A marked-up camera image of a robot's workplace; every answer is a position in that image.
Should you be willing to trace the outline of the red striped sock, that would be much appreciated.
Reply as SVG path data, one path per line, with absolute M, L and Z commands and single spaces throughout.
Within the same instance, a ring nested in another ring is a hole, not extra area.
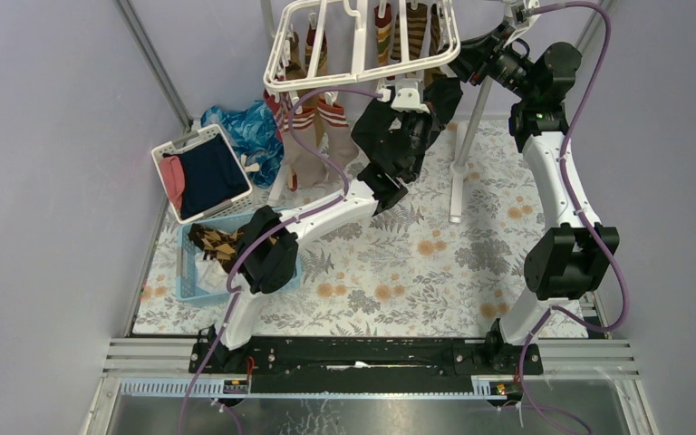
M 282 93 L 271 93 L 269 91 L 263 92 L 264 101 L 266 106 L 271 111 L 274 122 L 276 125 L 275 137 L 282 143 L 285 142 L 284 134 L 288 132 L 287 126 L 287 115 L 288 109 L 288 98 Z

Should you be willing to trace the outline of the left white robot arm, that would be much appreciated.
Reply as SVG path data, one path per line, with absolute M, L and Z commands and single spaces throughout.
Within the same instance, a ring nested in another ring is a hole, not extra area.
M 353 125 L 351 137 L 369 159 L 343 188 L 315 202 L 276 212 L 258 209 L 242 227 L 237 260 L 227 280 L 230 299 L 214 331 L 210 361 L 234 372 L 245 360 L 245 346 L 267 295 L 294 275 L 300 247 L 348 223 L 394 207 L 415 181 L 431 144 L 452 120 L 461 93 L 424 90 L 421 111 L 403 112 L 371 100 Z

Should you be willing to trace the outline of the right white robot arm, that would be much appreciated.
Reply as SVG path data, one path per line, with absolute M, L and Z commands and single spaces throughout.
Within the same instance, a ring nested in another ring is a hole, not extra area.
M 566 94 L 575 85 L 582 55 L 570 43 L 553 43 L 534 61 L 517 25 L 503 22 L 488 34 L 463 42 L 451 67 L 463 82 L 492 81 L 519 101 L 508 129 L 534 177 L 545 216 L 545 233 L 524 262 L 526 289 L 508 314 L 497 319 L 483 359 L 505 373 L 519 361 L 517 345 L 530 341 L 556 307 L 596 290 L 619 245 L 615 227 L 592 210 L 576 172 L 567 135 Z

